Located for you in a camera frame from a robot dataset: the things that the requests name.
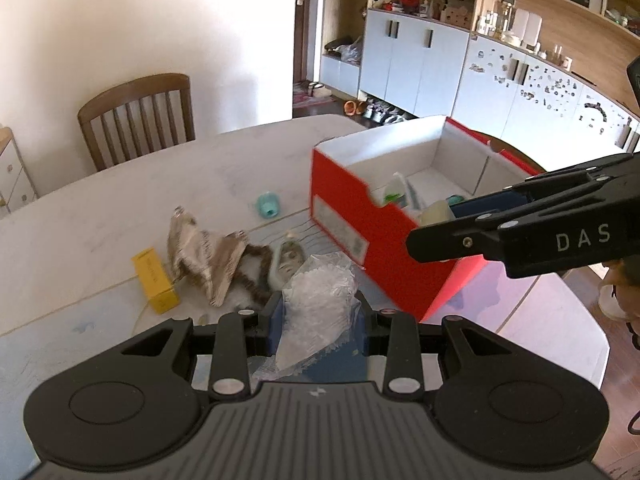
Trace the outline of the blue white tissue pack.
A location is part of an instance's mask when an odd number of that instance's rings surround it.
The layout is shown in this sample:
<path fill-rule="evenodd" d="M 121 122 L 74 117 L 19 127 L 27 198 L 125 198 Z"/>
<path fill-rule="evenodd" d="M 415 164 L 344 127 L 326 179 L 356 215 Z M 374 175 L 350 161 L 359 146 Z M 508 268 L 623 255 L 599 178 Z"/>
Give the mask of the blue white tissue pack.
<path fill-rule="evenodd" d="M 395 204 L 400 209 L 422 210 L 425 208 L 422 197 L 400 172 L 395 172 L 385 185 L 383 200 L 384 204 Z"/>

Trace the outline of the orange slippers pair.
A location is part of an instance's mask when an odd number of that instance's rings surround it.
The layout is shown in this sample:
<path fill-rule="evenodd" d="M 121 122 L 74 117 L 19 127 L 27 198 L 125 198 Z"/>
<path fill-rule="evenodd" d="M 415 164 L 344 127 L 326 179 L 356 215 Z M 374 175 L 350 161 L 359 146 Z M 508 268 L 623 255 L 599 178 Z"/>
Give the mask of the orange slippers pair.
<path fill-rule="evenodd" d="M 346 116 L 361 116 L 367 109 L 366 101 L 349 100 L 343 104 L 343 112 Z"/>

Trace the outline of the clear crinkled plastic bag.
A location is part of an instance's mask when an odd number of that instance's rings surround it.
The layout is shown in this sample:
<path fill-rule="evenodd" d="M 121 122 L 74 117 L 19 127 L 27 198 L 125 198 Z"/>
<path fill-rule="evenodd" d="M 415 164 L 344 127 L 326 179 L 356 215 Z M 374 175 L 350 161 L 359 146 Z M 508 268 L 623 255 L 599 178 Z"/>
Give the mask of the clear crinkled plastic bag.
<path fill-rule="evenodd" d="M 359 301 L 352 260 L 312 255 L 282 289 L 284 321 L 277 352 L 250 375 L 253 386 L 303 374 L 349 340 Z"/>

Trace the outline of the white drawer sideboard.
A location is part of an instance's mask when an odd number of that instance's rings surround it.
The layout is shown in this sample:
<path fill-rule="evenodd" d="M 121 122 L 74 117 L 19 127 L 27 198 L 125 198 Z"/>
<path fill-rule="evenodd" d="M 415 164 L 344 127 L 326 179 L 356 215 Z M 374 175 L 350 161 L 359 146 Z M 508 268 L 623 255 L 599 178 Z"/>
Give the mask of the white drawer sideboard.
<path fill-rule="evenodd" d="M 0 218 L 38 198 L 9 127 L 0 129 Z"/>

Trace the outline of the brown fabric scrunchie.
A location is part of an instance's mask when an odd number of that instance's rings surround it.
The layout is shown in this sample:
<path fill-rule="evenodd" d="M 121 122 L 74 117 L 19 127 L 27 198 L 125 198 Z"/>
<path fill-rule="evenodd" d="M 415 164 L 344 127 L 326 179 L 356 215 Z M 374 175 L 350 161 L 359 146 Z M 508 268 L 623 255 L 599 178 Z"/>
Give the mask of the brown fabric scrunchie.
<path fill-rule="evenodd" d="M 232 285 L 244 289 L 258 306 L 265 306 L 272 295 L 269 285 L 272 259 L 269 246 L 248 244 L 233 274 Z"/>

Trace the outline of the white wall cabinet unit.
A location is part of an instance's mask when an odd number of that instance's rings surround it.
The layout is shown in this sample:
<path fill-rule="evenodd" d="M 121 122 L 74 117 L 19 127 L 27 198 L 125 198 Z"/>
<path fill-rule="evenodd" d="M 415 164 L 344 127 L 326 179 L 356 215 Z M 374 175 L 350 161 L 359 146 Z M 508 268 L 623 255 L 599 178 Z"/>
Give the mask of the white wall cabinet unit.
<path fill-rule="evenodd" d="M 639 0 L 324 0 L 320 80 L 376 122 L 447 115 L 542 166 L 639 147 Z"/>

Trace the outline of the wooden chair far side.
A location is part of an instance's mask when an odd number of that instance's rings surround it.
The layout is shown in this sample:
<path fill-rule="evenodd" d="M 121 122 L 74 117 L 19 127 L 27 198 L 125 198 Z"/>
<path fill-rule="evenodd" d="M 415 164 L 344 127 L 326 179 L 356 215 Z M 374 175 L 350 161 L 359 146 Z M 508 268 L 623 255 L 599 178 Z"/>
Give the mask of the wooden chair far side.
<path fill-rule="evenodd" d="M 163 73 L 119 84 L 88 101 L 77 120 L 99 171 L 193 141 L 191 79 Z"/>

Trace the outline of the patterned door rug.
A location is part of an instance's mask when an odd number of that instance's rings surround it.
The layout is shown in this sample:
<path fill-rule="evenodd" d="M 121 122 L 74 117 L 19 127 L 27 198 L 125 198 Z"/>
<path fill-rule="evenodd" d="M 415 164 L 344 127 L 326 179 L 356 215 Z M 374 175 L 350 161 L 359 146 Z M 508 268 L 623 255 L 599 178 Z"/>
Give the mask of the patterned door rug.
<path fill-rule="evenodd" d="M 318 106 L 333 101 L 333 92 L 319 81 L 299 81 L 293 86 L 293 108 Z"/>

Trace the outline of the red white cardboard box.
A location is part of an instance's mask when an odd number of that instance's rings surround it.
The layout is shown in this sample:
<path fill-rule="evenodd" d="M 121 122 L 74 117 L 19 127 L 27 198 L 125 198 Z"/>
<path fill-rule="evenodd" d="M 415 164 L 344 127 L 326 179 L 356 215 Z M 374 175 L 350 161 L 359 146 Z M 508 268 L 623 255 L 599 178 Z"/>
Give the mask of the red white cardboard box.
<path fill-rule="evenodd" d="M 312 152 L 311 217 L 394 304 L 426 321 L 486 266 L 480 256 L 418 263 L 406 238 L 422 210 L 384 204 L 385 185 L 403 174 L 425 208 L 453 195 L 502 190 L 536 174 L 514 151 L 494 152 L 488 136 L 445 116 L 363 130 Z"/>

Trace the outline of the brown entrance door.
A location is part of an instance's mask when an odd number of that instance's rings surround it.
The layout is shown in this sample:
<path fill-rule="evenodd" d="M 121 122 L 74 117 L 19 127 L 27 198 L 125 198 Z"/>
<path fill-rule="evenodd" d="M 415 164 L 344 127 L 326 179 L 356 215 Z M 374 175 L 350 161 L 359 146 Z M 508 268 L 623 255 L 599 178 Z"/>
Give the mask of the brown entrance door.
<path fill-rule="evenodd" d="M 309 27 L 308 0 L 295 0 L 293 82 L 306 79 Z"/>

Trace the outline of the yellow small carton box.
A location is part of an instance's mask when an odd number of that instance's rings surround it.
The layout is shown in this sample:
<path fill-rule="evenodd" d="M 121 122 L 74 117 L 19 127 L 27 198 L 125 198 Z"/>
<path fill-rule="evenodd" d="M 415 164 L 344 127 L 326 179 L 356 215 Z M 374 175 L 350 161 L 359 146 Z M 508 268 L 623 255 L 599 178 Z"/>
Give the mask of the yellow small carton box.
<path fill-rule="evenodd" d="M 163 314 L 180 304 L 175 287 L 153 247 L 139 252 L 131 261 L 146 301 L 155 313 Z"/>

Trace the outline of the silver foil wrapper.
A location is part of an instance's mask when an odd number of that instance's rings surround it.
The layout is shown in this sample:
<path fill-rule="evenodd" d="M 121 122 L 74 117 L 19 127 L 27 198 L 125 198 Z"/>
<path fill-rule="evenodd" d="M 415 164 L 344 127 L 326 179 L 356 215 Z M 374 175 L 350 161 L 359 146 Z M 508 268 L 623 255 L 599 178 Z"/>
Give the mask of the silver foil wrapper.
<path fill-rule="evenodd" d="M 220 308 L 247 245 L 243 231 L 222 235 L 202 230 L 192 214 L 178 206 L 167 240 L 171 276 L 175 282 L 188 278 L 201 287 L 210 306 Z"/>

